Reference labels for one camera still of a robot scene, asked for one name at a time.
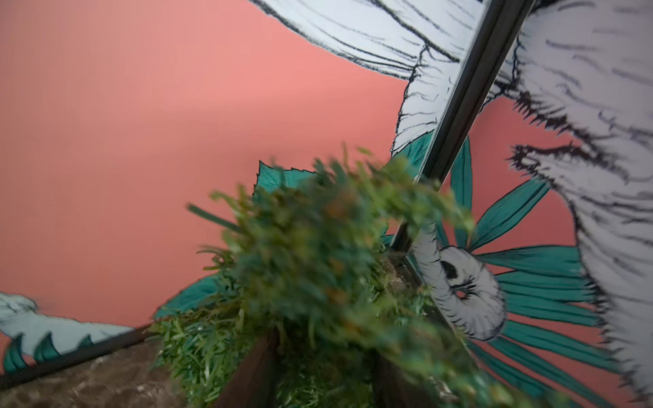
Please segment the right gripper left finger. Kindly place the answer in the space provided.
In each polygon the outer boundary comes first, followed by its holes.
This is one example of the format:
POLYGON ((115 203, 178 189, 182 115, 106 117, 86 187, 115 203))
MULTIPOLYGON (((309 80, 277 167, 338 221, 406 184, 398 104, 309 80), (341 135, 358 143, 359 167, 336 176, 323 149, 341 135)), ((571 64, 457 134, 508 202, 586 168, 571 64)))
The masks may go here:
POLYGON ((211 406, 275 407, 278 383, 278 331, 269 331, 242 360, 211 406))

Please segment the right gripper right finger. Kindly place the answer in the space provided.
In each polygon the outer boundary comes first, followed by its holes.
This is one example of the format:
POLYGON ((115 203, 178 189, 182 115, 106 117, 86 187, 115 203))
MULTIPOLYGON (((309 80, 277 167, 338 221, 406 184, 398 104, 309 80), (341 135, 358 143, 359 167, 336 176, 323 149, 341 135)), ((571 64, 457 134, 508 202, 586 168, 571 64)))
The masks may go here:
POLYGON ((423 384, 410 382, 399 367, 377 352, 372 355, 372 398, 377 408, 440 406, 423 384))

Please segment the small christmas tree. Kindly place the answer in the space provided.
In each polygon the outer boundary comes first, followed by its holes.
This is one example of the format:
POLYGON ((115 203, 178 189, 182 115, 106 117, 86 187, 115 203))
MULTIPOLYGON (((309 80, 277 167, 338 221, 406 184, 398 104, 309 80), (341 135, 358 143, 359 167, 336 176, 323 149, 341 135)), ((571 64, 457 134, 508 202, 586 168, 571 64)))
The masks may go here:
POLYGON ((374 407, 372 355, 423 384, 439 407, 556 407, 487 377, 463 336, 430 322, 419 285, 385 268, 391 220, 419 228, 447 220, 470 230, 469 212, 418 183, 397 158, 316 161, 299 182, 226 197, 225 248, 207 248, 213 289, 153 325, 160 359, 190 407, 212 407, 258 339, 278 331, 275 407, 374 407))

